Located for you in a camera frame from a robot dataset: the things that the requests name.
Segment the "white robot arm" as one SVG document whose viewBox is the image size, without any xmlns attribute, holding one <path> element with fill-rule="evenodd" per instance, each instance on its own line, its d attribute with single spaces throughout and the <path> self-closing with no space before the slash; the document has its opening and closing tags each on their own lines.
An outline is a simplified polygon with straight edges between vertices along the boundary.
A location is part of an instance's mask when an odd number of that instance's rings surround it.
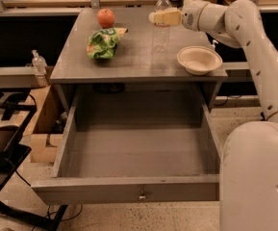
<svg viewBox="0 0 278 231">
<path fill-rule="evenodd" d="M 234 129 L 220 152 L 220 231 L 278 231 L 278 51 L 250 0 L 229 6 L 186 0 L 182 9 L 149 14 L 243 50 L 263 120 Z"/>
</svg>

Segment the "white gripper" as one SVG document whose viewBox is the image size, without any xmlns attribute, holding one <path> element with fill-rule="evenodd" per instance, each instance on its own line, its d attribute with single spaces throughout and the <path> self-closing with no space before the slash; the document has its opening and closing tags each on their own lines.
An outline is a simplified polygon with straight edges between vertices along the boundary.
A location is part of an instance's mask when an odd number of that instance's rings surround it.
<svg viewBox="0 0 278 231">
<path fill-rule="evenodd" d="M 201 0 L 184 0 L 182 11 L 168 9 L 149 14 L 151 23 L 177 26 L 181 23 L 187 29 L 206 32 L 206 11 L 208 3 Z"/>
</svg>

